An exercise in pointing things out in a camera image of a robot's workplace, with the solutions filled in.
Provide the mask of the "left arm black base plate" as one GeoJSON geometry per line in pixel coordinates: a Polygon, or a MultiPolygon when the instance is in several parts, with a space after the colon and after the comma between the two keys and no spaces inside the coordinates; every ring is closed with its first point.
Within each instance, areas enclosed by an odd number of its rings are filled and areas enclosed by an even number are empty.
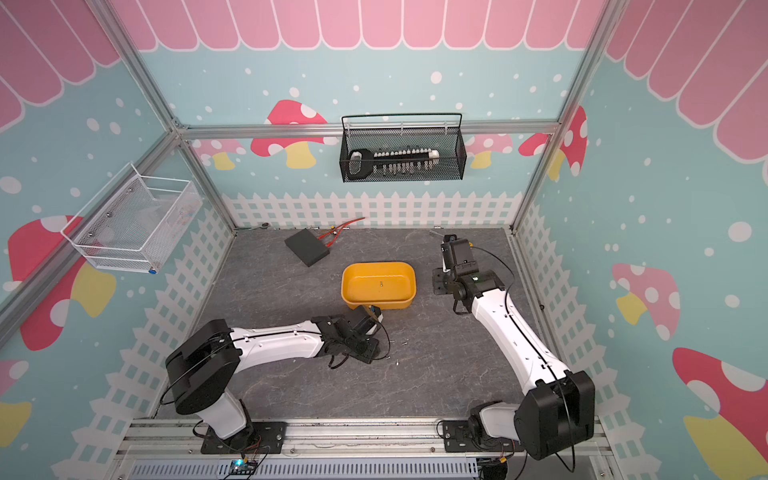
{"type": "Polygon", "coordinates": [[[250,422],[246,428],[228,439],[219,438],[212,427],[204,434],[193,428],[193,433],[203,440],[203,455],[226,454],[280,454],[286,438],[287,422],[250,422]]]}

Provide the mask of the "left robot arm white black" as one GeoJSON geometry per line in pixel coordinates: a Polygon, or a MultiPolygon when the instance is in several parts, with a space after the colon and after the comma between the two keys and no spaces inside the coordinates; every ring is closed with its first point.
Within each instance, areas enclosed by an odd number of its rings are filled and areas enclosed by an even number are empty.
{"type": "Polygon", "coordinates": [[[219,442],[216,453],[244,453],[263,440],[244,403],[230,391],[232,378],[247,369],[292,359],[329,359],[335,369],[349,359],[365,364],[386,358],[377,331],[383,314],[359,306],[346,315],[318,316],[287,326],[235,328],[224,319],[204,324],[165,360],[168,387],[161,405],[196,415],[219,442]]]}

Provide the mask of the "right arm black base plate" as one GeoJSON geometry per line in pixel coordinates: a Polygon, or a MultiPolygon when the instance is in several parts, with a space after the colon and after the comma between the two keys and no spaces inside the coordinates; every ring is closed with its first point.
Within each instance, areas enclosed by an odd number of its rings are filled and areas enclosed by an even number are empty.
{"type": "Polygon", "coordinates": [[[499,453],[502,456],[520,452],[517,440],[494,438],[470,420],[439,420],[436,433],[447,453],[499,453]]]}

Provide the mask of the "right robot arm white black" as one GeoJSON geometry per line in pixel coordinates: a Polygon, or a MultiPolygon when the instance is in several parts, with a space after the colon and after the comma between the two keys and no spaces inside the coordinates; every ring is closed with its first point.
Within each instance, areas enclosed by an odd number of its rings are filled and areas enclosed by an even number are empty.
{"type": "Polygon", "coordinates": [[[489,332],[521,387],[523,399],[517,405],[491,401],[472,410],[468,423],[479,446],[508,440],[541,460],[593,438],[594,382],[545,346],[494,272],[460,276],[438,267],[432,282],[436,294],[454,298],[454,311],[463,306],[489,332]]]}

